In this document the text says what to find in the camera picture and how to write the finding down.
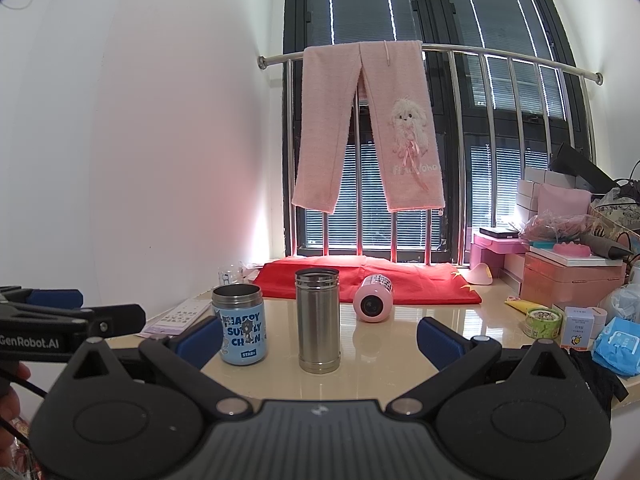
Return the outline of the person's left hand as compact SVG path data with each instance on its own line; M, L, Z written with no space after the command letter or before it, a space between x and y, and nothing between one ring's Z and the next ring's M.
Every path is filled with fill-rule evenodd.
M17 376L29 380L30 370L23 364L18 364ZM1 398L0 404L1 418L10 422L21 413L21 404L15 390L10 387L8 393ZM5 429L0 430L0 466L9 467L12 463L11 446L14 441L12 434Z

